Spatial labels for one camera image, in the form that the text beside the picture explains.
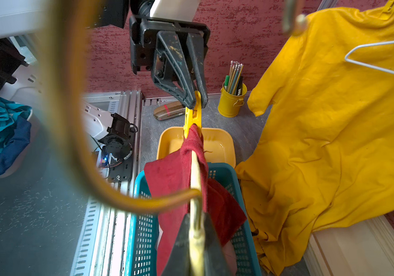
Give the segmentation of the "cream plastic hanger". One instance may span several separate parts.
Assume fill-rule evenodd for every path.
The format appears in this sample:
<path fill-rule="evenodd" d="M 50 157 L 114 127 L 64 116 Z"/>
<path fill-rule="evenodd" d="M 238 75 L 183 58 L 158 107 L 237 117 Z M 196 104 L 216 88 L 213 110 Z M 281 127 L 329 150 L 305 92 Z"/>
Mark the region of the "cream plastic hanger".
<path fill-rule="evenodd" d="M 43 31 L 42 73 L 51 110 L 47 119 L 63 164 L 75 183 L 75 145 L 84 142 L 82 132 L 81 95 L 84 91 L 84 51 L 87 27 L 101 5 L 100 1 L 48 1 Z M 128 207 L 132 213 L 154 214 L 190 204 L 191 275 L 204 271 L 205 229 L 200 167 L 196 153 L 191 156 L 190 189 L 165 197 L 144 200 L 133 198 Z"/>

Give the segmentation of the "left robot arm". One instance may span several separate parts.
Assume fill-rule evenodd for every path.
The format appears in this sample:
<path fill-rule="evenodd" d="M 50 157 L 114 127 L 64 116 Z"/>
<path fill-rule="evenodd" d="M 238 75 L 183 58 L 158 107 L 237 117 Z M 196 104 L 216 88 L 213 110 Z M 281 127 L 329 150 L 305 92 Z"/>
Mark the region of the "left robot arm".
<path fill-rule="evenodd" d="M 131 68 L 148 71 L 154 84 L 185 107 L 207 104 L 203 61 L 210 37 L 204 24 L 193 22 L 198 1 L 104 1 L 95 25 L 129 25 Z M 44 1 L 0 1 L 0 96 L 19 100 L 40 87 L 37 68 L 13 45 L 20 35 L 35 37 L 41 28 Z"/>

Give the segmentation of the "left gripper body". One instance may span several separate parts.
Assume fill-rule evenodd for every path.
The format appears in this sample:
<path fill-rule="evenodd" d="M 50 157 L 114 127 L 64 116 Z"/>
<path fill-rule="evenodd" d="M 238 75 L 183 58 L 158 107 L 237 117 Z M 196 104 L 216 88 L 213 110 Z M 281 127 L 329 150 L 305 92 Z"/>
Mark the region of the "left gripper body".
<path fill-rule="evenodd" d="M 133 13 L 129 19 L 132 71 L 134 74 L 138 74 L 140 71 L 153 72 L 157 33 L 160 31 L 174 31 L 178 34 L 182 45 L 188 70 L 191 75 L 194 75 L 194 69 L 187 47 L 188 33 L 199 33 L 203 37 L 206 56 L 210 29 L 202 23 L 150 17 L 149 12 L 153 3 L 153 1 L 130 2 L 130 10 Z"/>

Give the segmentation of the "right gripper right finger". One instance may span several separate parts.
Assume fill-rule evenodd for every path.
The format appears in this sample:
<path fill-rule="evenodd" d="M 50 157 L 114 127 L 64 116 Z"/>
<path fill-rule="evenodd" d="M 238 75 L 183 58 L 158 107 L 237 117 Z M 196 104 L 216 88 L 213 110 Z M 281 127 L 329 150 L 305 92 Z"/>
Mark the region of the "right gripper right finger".
<path fill-rule="evenodd" d="M 205 250 L 203 256 L 205 276 L 231 276 L 212 219 L 208 213 L 204 213 L 204 215 Z"/>

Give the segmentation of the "white wire hanger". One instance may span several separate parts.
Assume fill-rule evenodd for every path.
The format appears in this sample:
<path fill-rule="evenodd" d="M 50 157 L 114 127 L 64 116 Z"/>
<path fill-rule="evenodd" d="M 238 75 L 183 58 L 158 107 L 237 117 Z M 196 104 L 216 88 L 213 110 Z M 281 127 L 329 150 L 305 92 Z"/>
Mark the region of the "white wire hanger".
<path fill-rule="evenodd" d="M 394 40 L 361 44 L 350 50 L 344 60 L 394 75 Z"/>

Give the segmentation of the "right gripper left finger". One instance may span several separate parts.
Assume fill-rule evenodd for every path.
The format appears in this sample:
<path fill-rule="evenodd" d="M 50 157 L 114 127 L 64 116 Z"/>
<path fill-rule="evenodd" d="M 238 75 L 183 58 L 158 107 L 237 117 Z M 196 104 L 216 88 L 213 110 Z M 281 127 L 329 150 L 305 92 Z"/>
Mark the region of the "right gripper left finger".
<path fill-rule="evenodd" d="M 162 276 L 191 275 L 189 230 L 190 215 L 186 214 L 182 220 L 168 262 L 161 274 Z"/>

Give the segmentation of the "pink printed t-shirt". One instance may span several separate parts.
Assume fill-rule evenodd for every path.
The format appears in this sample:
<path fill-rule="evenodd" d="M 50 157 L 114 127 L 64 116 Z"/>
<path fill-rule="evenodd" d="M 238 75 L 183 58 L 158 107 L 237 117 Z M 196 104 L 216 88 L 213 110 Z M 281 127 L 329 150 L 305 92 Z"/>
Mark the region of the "pink printed t-shirt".
<path fill-rule="evenodd" d="M 231 241 L 227 242 L 227 244 L 222 247 L 222 252 L 224 254 L 231 274 L 235 276 L 237 273 L 237 257 L 235 253 L 235 248 L 233 247 Z"/>

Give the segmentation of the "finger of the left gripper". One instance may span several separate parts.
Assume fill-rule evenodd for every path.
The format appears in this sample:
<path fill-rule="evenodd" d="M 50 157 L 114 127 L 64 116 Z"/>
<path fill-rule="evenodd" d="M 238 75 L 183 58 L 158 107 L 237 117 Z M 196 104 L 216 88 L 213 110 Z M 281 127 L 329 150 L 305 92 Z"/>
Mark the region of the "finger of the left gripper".
<path fill-rule="evenodd" d="M 201 100 L 208 100 L 204 73 L 205 47 L 203 37 L 199 33 L 188 33 L 187 47 Z"/>
<path fill-rule="evenodd" d="M 176 98 L 186 108 L 195 107 L 194 84 L 176 32 L 157 33 L 153 69 L 152 79 L 158 88 Z"/>

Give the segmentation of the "dark red t-shirt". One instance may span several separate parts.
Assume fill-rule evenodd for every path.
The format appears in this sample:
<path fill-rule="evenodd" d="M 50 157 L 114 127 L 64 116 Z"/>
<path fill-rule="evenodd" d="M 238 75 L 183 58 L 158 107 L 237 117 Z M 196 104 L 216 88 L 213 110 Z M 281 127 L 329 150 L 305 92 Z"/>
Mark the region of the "dark red t-shirt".
<path fill-rule="evenodd" d="M 193 125 L 181 148 L 163 159 L 147 163 L 145 179 L 152 197 L 160 197 L 190 188 L 191 156 L 195 152 L 200 167 L 203 210 L 213 221 L 221 246 L 227 244 L 244 224 L 246 216 L 236 199 L 215 179 L 209 178 L 209 166 L 203 150 L 203 136 Z M 188 204 L 158 216 L 160 240 L 157 248 L 157 273 L 161 274 L 172 252 Z"/>

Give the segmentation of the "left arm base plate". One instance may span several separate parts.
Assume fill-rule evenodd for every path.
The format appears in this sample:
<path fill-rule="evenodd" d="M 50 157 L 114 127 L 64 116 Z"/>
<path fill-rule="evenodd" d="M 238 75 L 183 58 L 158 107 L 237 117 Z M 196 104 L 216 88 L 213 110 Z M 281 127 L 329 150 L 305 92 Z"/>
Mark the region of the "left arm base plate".
<path fill-rule="evenodd" d="M 133 173 L 134 141 L 135 134 L 129 136 L 129 141 L 113 138 L 106 147 L 106 153 L 110 154 L 108 181 L 110 183 L 130 181 Z"/>

